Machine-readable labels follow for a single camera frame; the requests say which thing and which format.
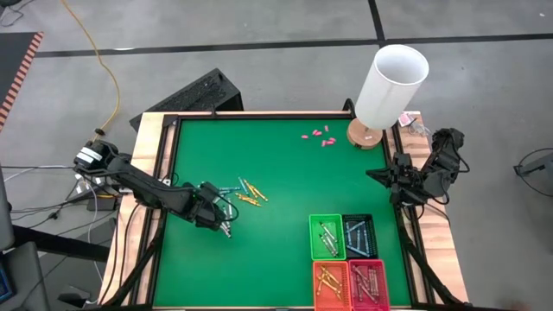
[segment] gray floor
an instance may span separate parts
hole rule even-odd
[[[374,38],[364,0],[69,1],[100,48]],[[387,37],[548,33],[548,0],[378,0]],[[56,0],[36,0],[14,27],[45,31],[41,51],[89,49]],[[512,165],[553,146],[553,41],[443,43],[414,46],[430,75],[408,107],[433,130],[466,134],[462,155],[471,173],[451,189],[448,213],[470,300],[550,309],[553,278],[551,199],[518,180]],[[118,77],[122,109],[108,139],[131,152],[138,112],[218,67],[241,90],[248,110],[326,110],[356,99],[376,47],[289,48],[105,57]],[[6,165],[70,164],[92,129],[111,113],[114,88],[93,57],[35,59],[0,135]],[[531,181],[546,191],[541,176]],[[8,184],[16,208],[65,197],[70,172],[32,173]],[[29,217],[33,225],[44,215]],[[90,221],[82,207],[64,210],[46,232]],[[82,231],[73,232],[78,236]]]

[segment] white cup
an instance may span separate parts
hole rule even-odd
[[[374,56],[355,114],[367,128],[391,127],[429,75],[429,63],[415,50],[404,45],[381,48]]]

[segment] wooden table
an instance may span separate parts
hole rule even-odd
[[[275,113],[279,115],[283,114],[349,114],[349,111],[228,111],[219,112],[221,115],[229,114],[241,114],[241,115],[255,115],[255,114],[267,114]],[[420,112],[412,112],[416,114],[417,122],[422,122]],[[133,151],[132,165],[152,175],[154,173],[156,158],[158,152],[162,152],[161,170],[159,175],[164,176],[168,173],[168,165],[171,156],[171,146],[173,145],[173,137],[175,132],[175,126],[170,124],[167,128],[167,135],[165,143],[160,142],[163,131],[163,123],[167,122],[165,116],[169,115],[204,115],[208,116],[211,112],[146,112],[143,114],[140,129],[137,134],[137,142]],[[401,140],[404,147],[404,152],[411,154],[413,165],[421,167],[430,154],[429,142],[427,137],[410,134],[406,128],[400,129]],[[388,130],[388,141],[393,154],[395,150],[391,131]],[[123,279],[127,277],[132,268],[137,262],[138,247],[143,234],[144,218],[146,214],[146,208],[138,207],[134,213],[132,219],[129,219],[130,214],[136,202],[132,195],[125,195],[119,211],[118,225],[121,230],[118,230],[117,238],[114,238],[111,245],[111,252],[108,259],[108,263],[105,269],[104,282],[100,291],[100,297],[107,290],[104,301],[107,301],[119,287],[120,274],[123,270]],[[157,228],[157,221],[159,219],[159,212],[155,211],[153,220],[150,226],[149,238],[153,237],[155,229]],[[129,231],[127,232],[127,246],[126,253],[123,254],[124,243],[124,228],[130,221]],[[425,214],[419,220],[421,233],[423,236],[424,249],[429,265],[434,272],[440,277],[443,283],[449,288],[453,295],[462,301],[467,301],[467,292],[465,290],[464,282],[461,275],[461,269],[457,260],[455,252],[453,238],[448,226],[447,220],[445,220],[439,214],[433,212],[431,209],[426,209]],[[117,263],[114,264],[115,243],[118,243]],[[124,263],[121,263],[121,258],[125,257]],[[151,269],[151,260],[148,266],[143,271],[140,287],[137,295],[137,303],[146,302],[146,293],[149,282],[149,274]],[[423,279],[420,270],[416,266],[416,263],[412,261],[413,275],[415,278],[417,297],[420,302],[427,301],[423,290]],[[111,278],[111,273],[115,269],[114,277],[111,282],[111,286],[108,287],[108,283]]]

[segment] green table surface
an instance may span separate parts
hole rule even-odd
[[[239,209],[231,239],[169,215],[156,306],[313,306],[308,216],[327,213],[372,214],[391,305],[410,304],[389,191],[365,175],[385,166],[382,146],[354,148],[345,119],[182,122],[177,184],[235,187],[240,176],[269,202],[256,207],[231,196]],[[312,136],[314,129],[323,135]],[[335,145],[323,148],[331,136]]]

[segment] wooden base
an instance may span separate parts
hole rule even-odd
[[[382,130],[369,129],[355,118],[347,127],[347,139],[359,149],[373,149],[382,140]]]

